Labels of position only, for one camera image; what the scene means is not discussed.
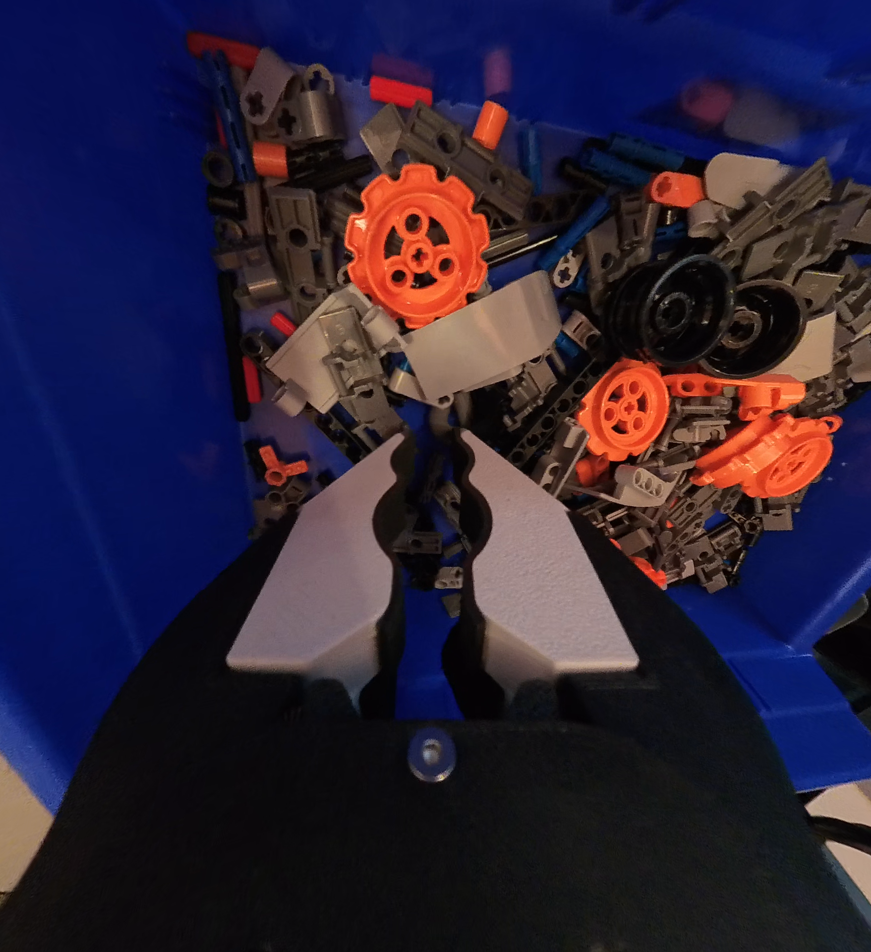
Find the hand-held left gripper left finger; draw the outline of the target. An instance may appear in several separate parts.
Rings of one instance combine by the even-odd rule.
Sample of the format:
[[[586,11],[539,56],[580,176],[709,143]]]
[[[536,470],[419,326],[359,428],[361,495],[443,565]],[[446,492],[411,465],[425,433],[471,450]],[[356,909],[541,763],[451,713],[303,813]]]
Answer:
[[[227,657],[236,671],[342,684],[394,715],[405,649],[402,566],[414,435],[398,432],[300,510]]]

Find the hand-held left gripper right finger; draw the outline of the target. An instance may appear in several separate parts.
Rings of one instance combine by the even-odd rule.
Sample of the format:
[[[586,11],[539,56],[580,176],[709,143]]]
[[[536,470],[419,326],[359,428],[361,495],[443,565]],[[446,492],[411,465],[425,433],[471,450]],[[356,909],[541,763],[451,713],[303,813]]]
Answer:
[[[465,718],[500,718],[525,684],[624,677],[640,660],[567,509],[467,429],[454,429],[471,544],[451,632]]]

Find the pile of small brick parts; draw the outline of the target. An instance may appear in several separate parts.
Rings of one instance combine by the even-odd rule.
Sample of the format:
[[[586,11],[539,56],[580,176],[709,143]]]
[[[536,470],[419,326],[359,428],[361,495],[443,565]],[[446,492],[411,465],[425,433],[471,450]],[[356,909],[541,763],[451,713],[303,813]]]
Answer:
[[[472,121],[377,58],[347,156],[341,84],[187,33],[215,99],[202,161],[237,418],[261,380],[354,462],[429,406],[658,587],[737,585],[789,531],[871,388],[871,183],[838,159],[695,158],[612,132],[558,149],[512,125],[485,60]]]

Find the blue bin with square tag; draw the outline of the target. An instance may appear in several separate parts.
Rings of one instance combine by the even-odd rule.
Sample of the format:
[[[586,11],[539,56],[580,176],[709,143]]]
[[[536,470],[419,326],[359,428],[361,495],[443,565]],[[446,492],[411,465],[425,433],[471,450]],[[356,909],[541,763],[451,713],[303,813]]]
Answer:
[[[58,810],[105,710],[251,521],[188,31],[429,73],[476,113],[724,146],[677,110],[721,79],[819,113],[793,150],[871,184],[871,2],[0,2],[0,751]]]

